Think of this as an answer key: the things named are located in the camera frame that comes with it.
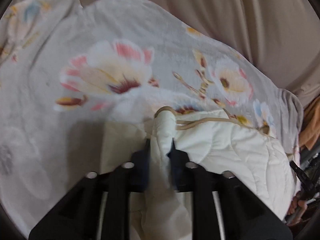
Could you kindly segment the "person's right hand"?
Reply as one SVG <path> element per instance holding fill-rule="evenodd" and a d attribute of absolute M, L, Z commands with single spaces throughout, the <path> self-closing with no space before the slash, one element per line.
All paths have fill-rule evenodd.
<path fill-rule="evenodd" d="M 306 200 L 302 200 L 302 192 L 298 191 L 293 197 L 287 215 L 294 215 L 291 222 L 287 222 L 288 226 L 294 226 L 301 222 L 304 212 L 307 210 L 308 205 Z"/>

